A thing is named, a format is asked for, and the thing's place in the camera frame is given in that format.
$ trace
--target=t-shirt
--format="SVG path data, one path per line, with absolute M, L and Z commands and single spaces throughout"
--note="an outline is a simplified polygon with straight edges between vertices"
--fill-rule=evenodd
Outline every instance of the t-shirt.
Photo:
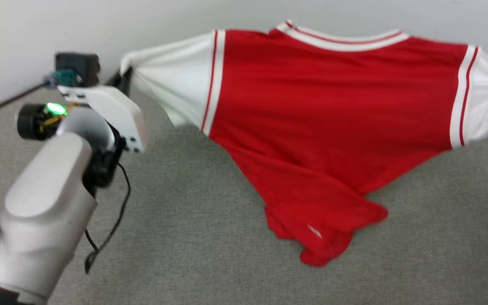
M 324 265 L 387 210 L 363 196 L 488 136 L 488 54 L 410 36 L 329 36 L 287 21 L 127 54 L 121 72 L 232 156 L 277 237 Z

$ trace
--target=white wall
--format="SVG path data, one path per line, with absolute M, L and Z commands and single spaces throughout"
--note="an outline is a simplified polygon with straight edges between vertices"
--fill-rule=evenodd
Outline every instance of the white wall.
M 0 100 L 38 83 L 56 51 L 99 54 L 107 79 L 129 50 L 285 19 L 340 36 L 401 28 L 488 51 L 488 0 L 0 0 Z

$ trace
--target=green led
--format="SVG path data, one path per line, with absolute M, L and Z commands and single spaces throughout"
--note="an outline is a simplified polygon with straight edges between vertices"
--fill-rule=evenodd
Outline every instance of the green led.
M 46 110 L 53 114 L 54 116 L 66 116 L 67 115 L 67 109 L 65 106 L 56 104 L 56 103 L 48 103 L 46 104 Z

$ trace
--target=robotic arm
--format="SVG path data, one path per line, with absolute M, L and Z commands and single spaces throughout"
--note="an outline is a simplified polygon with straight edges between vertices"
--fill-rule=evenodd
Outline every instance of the robotic arm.
M 70 106 L 25 105 L 17 127 L 25 139 L 48 139 L 6 196 L 0 215 L 0 305 L 43 305 L 107 187 L 122 151 L 142 152 L 140 108 L 112 86 L 99 85 L 96 55 L 56 55 L 47 85 Z

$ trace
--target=red stripe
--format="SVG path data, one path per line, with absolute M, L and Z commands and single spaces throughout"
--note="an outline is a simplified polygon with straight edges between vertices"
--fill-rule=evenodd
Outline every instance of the red stripe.
M 208 108 L 210 107 L 210 99 L 212 96 L 212 87 L 214 84 L 214 66 L 216 63 L 216 52 L 217 52 L 217 31 L 214 32 L 214 37 L 213 37 L 213 52 L 212 52 L 212 72 L 211 72 L 211 85 L 208 90 L 208 100 L 207 100 L 207 108 L 205 110 L 205 117 L 203 118 L 203 125 L 201 127 L 201 131 L 205 131 L 205 123 L 207 122 L 207 115 L 208 115 Z
M 334 39 L 327 39 L 323 36 L 319 36 L 319 35 L 314 35 L 313 33 L 306 33 L 304 31 L 301 31 L 300 29 L 298 28 L 293 28 L 295 29 L 295 31 L 298 31 L 299 33 L 303 33 L 304 35 L 308 35 L 308 36 L 311 36 L 311 37 L 314 37 L 314 38 L 318 38 L 318 39 L 321 39 L 321 40 L 325 40 L 325 41 L 329 41 L 329 42 L 336 42 L 336 43 L 345 43 L 345 44 L 364 44 L 364 43 L 372 43 L 372 42 L 378 42 L 378 41 L 382 41 L 382 40 L 386 40 L 386 39 L 389 39 L 389 38 L 393 38 L 393 37 L 396 37 L 396 36 L 399 36 L 400 34 L 402 34 L 402 31 L 398 31 L 396 33 L 393 33 L 389 36 L 386 36 L 386 37 L 381 37 L 381 38 L 377 38 L 377 39 L 372 39 L 372 40 L 367 40 L 367 41 L 345 41 L 345 40 L 334 40 Z
M 476 57 L 478 55 L 479 48 L 476 47 L 474 51 L 474 56 L 472 57 L 472 61 L 468 66 L 468 71 L 466 71 L 466 92 L 464 93 L 464 102 L 463 102 L 463 110 L 460 113 L 460 126 L 459 126 L 459 135 L 460 135 L 460 144 L 464 146 L 464 138 L 463 138 L 463 123 L 464 123 L 464 110 L 466 109 L 466 101 L 468 100 L 468 92 L 470 91 L 470 71 L 472 71 L 472 66 L 476 61 Z

